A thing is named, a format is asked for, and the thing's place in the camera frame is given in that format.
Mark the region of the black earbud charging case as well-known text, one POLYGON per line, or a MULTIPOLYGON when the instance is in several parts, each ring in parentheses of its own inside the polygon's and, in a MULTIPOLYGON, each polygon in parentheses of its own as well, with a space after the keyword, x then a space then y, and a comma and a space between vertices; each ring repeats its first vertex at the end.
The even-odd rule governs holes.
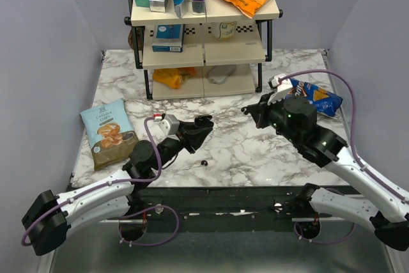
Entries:
POLYGON ((212 121, 212 116, 209 114, 196 116, 194 118, 194 124, 197 127, 213 127, 214 126, 214 122, 212 121))

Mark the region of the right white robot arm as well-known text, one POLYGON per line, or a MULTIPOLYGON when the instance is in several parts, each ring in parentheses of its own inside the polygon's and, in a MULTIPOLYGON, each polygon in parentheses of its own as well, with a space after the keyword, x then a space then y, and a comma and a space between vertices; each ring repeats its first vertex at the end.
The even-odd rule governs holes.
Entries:
POLYGON ((307 217, 313 212, 340 217, 372 231, 386 246, 408 249, 408 203, 382 187, 381 176, 370 166, 359 166, 348 143, 317 123, 317 110, 306 99, 290 97, 269 104, 262 96, 257 104, 242 108, 256 127, 272 127, 287 139, 304 159, 325 168, 350 184, 363 199, 335 194, 314 184, 303 186, 290 208, 307 217))

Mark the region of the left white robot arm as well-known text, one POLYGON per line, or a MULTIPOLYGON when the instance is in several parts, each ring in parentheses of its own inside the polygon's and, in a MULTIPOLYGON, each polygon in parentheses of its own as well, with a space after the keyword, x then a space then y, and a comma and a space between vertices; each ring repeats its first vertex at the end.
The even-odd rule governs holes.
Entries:
POLYGON ((195 153, 213 130, 212 116, 180 121, 173 115, 156 114, 146 121, 158 124, 165 139, 156 144, 151 135, 138 141, 128 162, 118 171, 87 187, 54 194, 40 193, 22 218, 22 246, 37 256, 57 249, 75 230, 110 218, 133 219, 146 212, 139 191, 157 180, 167 162, 182 150, 195 153))

